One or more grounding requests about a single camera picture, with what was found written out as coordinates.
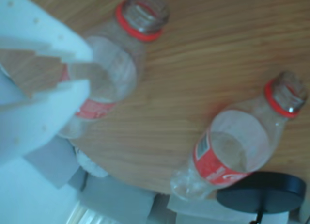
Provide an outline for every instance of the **red bottle cap ring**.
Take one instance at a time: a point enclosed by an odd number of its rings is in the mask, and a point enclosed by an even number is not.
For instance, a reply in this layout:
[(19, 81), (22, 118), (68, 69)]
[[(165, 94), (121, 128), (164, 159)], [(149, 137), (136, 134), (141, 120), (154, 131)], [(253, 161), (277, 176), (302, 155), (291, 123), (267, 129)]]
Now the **red bottle cap ring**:
[(120, 25), (123, 27), (123, 29), (129, 35), (131, 35), (131, 36), (133, 36), (133, 37), (135, 37), (141, 41), (154, 41), (160, 37), (162, 30), (159, 30), (158, 32), (151, 33), (151, 34), (145, 34), (145, 33), (139, 32), (139, 31), (135, 30), (134, 28), (132, 28), (123, 16), (123, 13), (122, 13), (123, 5), (124, 5), (124, 2), (120, 3), (118, 5), (118, 7), (116, 8), (116, 18), (117, 18), (117, 21), (120, 23)]
[(272, 89), (272, 85), (274, 83), (275, 80), (271, 80), (269, 83), (267, 83), (267, 85), (265, 86), (265, 96), (266, 99), (268, 101), (268, 103), (271, 105), (271, 107), (280, 115), (286, 117), (286, 118), (295, 118), (298, 116), (299, 111), (296, 112), (289, 112), (285, 109), (283, 109), (278, 103), (277, 101), (274, 99), (273, 97), (273, 89)]

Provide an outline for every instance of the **barcode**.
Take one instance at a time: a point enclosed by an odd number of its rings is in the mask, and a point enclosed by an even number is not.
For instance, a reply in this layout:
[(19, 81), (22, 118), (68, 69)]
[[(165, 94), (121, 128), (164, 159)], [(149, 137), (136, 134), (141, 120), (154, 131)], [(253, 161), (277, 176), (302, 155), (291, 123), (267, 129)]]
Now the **barcode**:
[(197, 145), (197, 150), (196, 150), (197, 160), (200, 160), (204, 156), (204, 154), (209, 151), (209, 149), (210, 149), (210, 146), (208, 144), (208, 135), (205, 134)]

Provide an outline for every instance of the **black round base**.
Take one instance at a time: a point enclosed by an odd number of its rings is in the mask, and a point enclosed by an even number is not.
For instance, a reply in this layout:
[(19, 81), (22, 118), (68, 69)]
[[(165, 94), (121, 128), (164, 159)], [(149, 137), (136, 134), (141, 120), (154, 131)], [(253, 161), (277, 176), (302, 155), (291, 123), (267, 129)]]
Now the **black round base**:
[(225, 207), (246, 213), (281, 213), (301, 206), (306, 183), (291, 175), (255, 172), (238, 183), (218, 190)]

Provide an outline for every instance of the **clear plastic bottle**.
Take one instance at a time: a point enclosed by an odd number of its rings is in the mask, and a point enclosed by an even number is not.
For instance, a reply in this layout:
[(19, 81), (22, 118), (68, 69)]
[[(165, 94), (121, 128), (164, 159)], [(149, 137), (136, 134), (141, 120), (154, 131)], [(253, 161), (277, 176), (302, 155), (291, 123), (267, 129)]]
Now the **clear plastic bottle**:
[(264, 166), (275, 152), (287, 120), (308, 97), (293, 72), (271, 80), (257, 98), (222, 110), (196, 144), (186, 165), (171, 178), (182, 199), (204, 199)]
[(168, 19), (169, 9), (163, 0), (126, 0), (113, 19), (85, 35), (93, 49), (93, 63), (68, 64), (62, 80), (89, 79), (91, 96), (60, 136), (79, 138), (89, 123), (104, 117), (132, 93), (144, 69), (145, 43), (161, 35)]

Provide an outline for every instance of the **wood grain surface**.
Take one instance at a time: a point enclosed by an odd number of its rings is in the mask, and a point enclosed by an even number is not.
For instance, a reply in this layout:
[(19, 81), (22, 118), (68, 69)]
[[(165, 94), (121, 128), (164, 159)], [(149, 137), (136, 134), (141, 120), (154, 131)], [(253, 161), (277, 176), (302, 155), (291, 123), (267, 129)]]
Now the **wood grain surface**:
[[(121, 0), (33, 0), (78, 33)], [(282, 70), (310, 88), (310, 0), (167, 0), (171, 18), (148, 45), (141, 84), (83, 138), (73, 141), (116, 178), (170, 193), (170, 176), (225, 105), (251, 98)], [(54, 86), (57, 59), (0, 52), (26, 93)], [(310, 181), (310, 105), (288, 123), (264, 170)]]

